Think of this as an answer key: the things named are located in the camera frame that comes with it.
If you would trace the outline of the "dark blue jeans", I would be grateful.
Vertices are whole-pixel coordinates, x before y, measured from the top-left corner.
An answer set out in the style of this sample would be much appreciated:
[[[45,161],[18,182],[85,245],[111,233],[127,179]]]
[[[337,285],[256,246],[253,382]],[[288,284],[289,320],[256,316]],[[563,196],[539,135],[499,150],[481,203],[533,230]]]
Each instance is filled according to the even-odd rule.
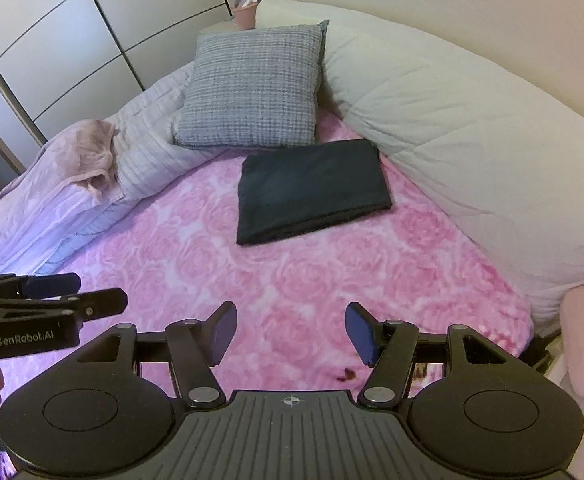
[[[368,140],[251,155],[237,186],[237,244],[261,245],[392,208],[380,153]]]

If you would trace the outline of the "folded lilac blanket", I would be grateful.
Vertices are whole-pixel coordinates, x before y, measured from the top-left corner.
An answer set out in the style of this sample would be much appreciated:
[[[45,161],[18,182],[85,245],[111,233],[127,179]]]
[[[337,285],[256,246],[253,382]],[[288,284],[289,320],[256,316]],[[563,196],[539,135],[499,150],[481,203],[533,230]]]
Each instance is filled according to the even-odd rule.
[[[75,122],[40,149],[34,162],[0,191],[0,245],[30,229],[49,232],[84,211],[122,197],[115,179],[115,127]]]

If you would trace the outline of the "white striped quilt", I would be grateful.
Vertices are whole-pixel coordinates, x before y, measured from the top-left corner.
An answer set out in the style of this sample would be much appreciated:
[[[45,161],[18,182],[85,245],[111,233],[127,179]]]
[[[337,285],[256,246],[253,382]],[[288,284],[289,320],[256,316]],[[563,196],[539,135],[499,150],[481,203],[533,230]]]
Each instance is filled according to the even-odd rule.
[[[0,274],[50,274],[141,200],[220,155],[177,143],[193,64],[117,113],[75,122],[0,191]]]

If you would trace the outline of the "cream padded headboard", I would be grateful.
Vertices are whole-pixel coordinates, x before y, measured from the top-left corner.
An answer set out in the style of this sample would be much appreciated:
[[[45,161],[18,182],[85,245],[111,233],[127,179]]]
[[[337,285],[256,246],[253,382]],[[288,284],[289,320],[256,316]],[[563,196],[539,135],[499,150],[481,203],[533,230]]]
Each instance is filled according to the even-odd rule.
[[[487,58],[416,28],[294,0],[258,27],[329,25],[323,83],[379,149],[528,298],[538,322],[584,284],[584,118]]]

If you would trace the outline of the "grey checked cushion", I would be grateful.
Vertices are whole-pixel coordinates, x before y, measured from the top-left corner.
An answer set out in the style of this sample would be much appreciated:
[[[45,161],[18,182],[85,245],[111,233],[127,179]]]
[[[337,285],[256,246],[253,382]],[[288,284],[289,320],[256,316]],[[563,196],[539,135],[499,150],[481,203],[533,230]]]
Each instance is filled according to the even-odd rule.
[[[175,142],[186,148],[298,148],[316,142],[329,23],[199,37]]]

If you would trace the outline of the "white sliding wardrobe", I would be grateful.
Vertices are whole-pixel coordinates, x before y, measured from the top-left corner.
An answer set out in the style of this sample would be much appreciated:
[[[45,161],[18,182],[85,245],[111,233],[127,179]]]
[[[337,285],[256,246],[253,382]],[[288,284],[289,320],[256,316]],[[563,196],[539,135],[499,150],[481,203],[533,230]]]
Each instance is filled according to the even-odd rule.
[[[66,126],[189,63],[229,16],[229,0],[0,0],[0,145],[28,165]]]

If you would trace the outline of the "pink tissue box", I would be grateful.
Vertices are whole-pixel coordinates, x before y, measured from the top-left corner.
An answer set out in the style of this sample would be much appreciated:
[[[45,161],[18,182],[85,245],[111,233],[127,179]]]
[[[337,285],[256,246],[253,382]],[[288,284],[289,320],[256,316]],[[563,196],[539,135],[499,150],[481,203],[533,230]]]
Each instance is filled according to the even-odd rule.
[[[256,26],[256,10],[260,0],[245,0],[232,10],[234,23],[240,30],[254,29]]]

